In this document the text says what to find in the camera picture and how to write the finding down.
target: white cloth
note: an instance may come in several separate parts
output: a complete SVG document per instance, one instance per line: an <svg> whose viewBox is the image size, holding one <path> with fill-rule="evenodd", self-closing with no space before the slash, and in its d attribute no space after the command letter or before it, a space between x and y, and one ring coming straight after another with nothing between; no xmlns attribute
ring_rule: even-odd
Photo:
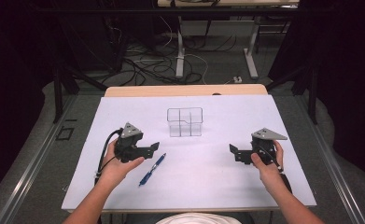
<svg viewBox="0 0 365 224"><path fill-rule="evenodd" d="M233 217L223 217L206 213L184 213L167 217L157 224L241 224Z"/></svg>

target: transparent acrylic cube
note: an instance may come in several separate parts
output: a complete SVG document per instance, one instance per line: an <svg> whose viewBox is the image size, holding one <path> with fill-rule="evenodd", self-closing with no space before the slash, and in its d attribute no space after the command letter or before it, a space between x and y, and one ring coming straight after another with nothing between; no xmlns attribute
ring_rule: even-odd
<svg viewBox="0 0 365 224"><path fill-rule="evenodd" d="M200 107L170 108L167 120L171 137L202 135L203 109Z"/></svg>

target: table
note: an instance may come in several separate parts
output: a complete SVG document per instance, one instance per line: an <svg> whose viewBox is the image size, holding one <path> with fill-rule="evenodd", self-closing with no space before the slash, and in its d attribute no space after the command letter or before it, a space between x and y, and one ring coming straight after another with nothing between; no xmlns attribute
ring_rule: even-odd
<svg viewBox="0 0 365 224"><path fill-rule="evenodd" d="M159 7L170 7L171 0L158 0ZM175 0L176 7L210 7L213 2L190 3ZM299 0L220 0L216 7L271 7L271 6L291 6L299 4ZM180 30L178 31L178 57L176 63L176 77L183 77L183 66L185 49L183 48L183 35L205 35L206 21L182 21L179 17ZM246 64L249 75L257 79L258 72L252 58L253 48L260 27L260 17L255 17L253 21L212 21L208 35L239 35L250 36L249 45L244 49Z"/></svg>
<svg viewBox="0 0 365 224"><path fill-rule="evenodd" d="M202 136L170 137L166 110L200 106ZM109 88L98 107L62 209L74 210L93 187L107 136L126 121L141 129L139 147L160 142L115 188L103 212L214 212L276 209L253 165L234 161L229 144L249 149L250 134L263 127L288 136L273 97L262 85L156 86ZM286 174L295 196L316 205L293 146L285 150ZM166 158L145 186L138 183L156 159Z"/></svg>

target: finger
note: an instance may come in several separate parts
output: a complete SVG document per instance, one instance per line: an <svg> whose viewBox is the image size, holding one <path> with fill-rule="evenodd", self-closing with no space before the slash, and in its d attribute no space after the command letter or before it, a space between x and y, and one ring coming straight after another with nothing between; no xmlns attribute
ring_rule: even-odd
<svg viewBox="0 0 365 224"><path fill-rule="evenodd" d="M115 156L115 145L116 145L116 142L118 142L118 139L115 139L113 140L112 142L110 142L108 144L108 147L107 147L107 150L106 150L106 154L105 154L105 157L110 159L112 157Z"/></svg>
<svg viewBox="0 0 365 224"><path fill-rule="evenodd" d="M279 142L273 140L274 145L275 145L275 149L276 149L276 159L278 164L280 164L280 166L283 167L283 159L284 159L284 149L281 147L281 145L279 144Z"/></svg>
<svg viewBox="0 0 365 224"><path fill-rule="evenodd" d="M263 163L263 161L260 159L259 155L257 153L251 154L251 160L254 163L254 165L259 169L263 169L266 167L266 165Z"/></svg>
<svg viewBox="0 0 365 224"><path fill-rule="evenodd" d="M135 159L135 160L133 160L133 161L127 162L127 163L126 163L126 165L128 166L128 170L129 170L129 172L130 172L132 169L134 169L134 168L136 168L137 166L139 166L142 162L144 162L144 160L145 160L145 158L143 158L143 157L139 157L139 158L137 158L137 159Z"/></svg>

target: pen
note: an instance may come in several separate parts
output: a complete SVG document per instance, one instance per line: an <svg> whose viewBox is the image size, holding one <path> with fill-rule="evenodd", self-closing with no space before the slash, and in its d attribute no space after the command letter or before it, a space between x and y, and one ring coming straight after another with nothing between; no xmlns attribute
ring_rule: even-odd
<svg viewBox="0 0 365 224"><path fill-rule="evenodd" d="M139 186L141 185L145 185L147 183L147 181L149 180L150 176L152 175L153 171L156 170L156 168L160 165L160 163L162 162L162 160L165 157L165 154L162 154L162 156L156 161L156 163L152 166L152 169L150 169L149 172L147 172L147 174L144 176L144 178L142 178L142 180L139 182Z"/></svg>

